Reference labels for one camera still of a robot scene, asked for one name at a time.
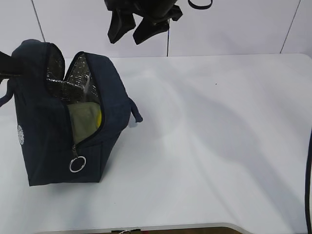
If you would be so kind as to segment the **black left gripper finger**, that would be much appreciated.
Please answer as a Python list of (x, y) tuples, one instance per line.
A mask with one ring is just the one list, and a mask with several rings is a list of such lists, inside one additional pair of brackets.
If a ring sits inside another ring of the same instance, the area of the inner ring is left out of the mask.
[(23, 73), (23, 63), (19, 59), (0, 52), (0, 79), (20, 77)]

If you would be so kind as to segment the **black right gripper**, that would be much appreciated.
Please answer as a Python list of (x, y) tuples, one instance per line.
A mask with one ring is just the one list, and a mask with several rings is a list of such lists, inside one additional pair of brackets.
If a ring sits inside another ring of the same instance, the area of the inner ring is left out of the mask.
[(133, 33), (136, 45), (169, 30), (168, 19), (178, 21), (183, 15), (176, 0), (105, 0), (107, 9), (112, 12), (108, 38), (115, 44), (127, 32), (136, 27), (133, 14), (144, 19)]

